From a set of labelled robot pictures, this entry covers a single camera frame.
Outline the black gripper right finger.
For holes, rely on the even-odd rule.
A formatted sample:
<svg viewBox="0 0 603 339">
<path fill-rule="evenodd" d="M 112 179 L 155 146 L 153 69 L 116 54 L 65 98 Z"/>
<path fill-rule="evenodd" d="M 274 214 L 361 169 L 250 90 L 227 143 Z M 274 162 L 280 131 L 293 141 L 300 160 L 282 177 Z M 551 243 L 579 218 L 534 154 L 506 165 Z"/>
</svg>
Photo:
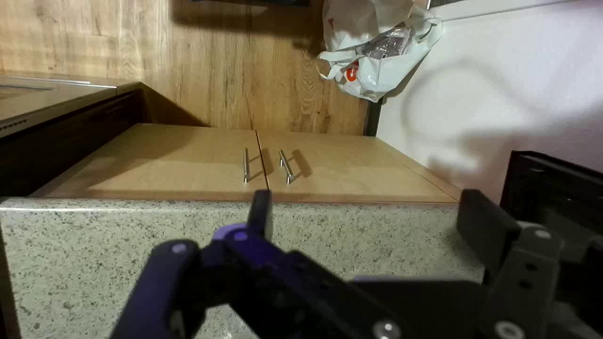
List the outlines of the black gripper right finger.
<svg viewBox="0 0 603 339">
<path fill-rule="evenodd" d="M 479 333 L 545 339 L 560 273 L 560 237 L 523 227 L 481 190 L 462 192 L 457 227 L 485 265 Z"/>
</svg>

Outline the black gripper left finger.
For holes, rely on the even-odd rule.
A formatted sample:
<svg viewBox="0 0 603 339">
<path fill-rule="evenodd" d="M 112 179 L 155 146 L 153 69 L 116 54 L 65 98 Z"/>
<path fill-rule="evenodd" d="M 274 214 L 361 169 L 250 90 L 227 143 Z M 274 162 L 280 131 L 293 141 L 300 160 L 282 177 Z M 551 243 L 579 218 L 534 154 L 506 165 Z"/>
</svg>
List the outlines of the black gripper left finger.
<svg viewBox="0 0 603 339">
<path fill-rule="evenodd" d="M 208 244 L 157 244 L 112 339 L 195 339 L 214 307 L 231 307 L 261 339 L 402 339 L 381 301 L 300 250 L 270 239 L 272 194 L 259 190 L 244 222 Z"/>
</svg>

